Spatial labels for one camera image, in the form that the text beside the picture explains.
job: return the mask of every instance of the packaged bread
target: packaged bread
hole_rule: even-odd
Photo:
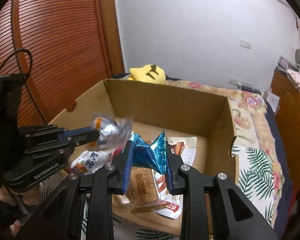
[[[161,200],[152,169],[132,167],[126,195],[134,213],[164,208],[169,204]]]

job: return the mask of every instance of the wooden cabinet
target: wooden cabinet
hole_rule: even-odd
[[[300,190],[300,93],[290,80],[274,71],[272,93],[280,97],[276,122],[280,131],[294,190]]]

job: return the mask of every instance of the blue foil wrapper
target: blue foil wrapper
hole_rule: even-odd
[[[147,144],[138,134],[130,138],[134,142],[133,166],[149,168],[161,175],[166,171],[166,136],[164,131],[153,141]]]

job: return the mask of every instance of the brown slatted door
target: brown slatted door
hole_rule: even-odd
[[[9,0],[0,11],[0,65],[14,51],[13,37],[11,28],[11,5]],[[0,75],[20,73],[17,59],[12,57],[5,67],[2,68]],[[18,113],[18,125],[44,124],[40,112],[37,110],[28,88],[22,89],[21,104]]]
[[[110,77],[96,0],[19,0],[19,21],[23,47],[33,55],[31,77],[51,118]]]

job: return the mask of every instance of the silver bolt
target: silver bolt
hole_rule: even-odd
[[[219,179],[226,179],[226,178],[227,178],[227,175],[224,174],[223,172],[220,172],[220,173],[218,174],[218,178],[219,178]]]
[[[112,171],[115,168],[115,166],[113,164],[107,164],[105,166],[105,168],[106,168],[107,171]]]
[[[74,179],[76,179],[78,177],[78,174],[76,174],[75,172],[73,172],[73,173],[70,173],[68,177],[69,177],[69,179],[74,180]]]
[[[189,171],[190,170],[190,166],[188,164],[183,164],[183,165],[181,165],[181,169],[183,171]]]

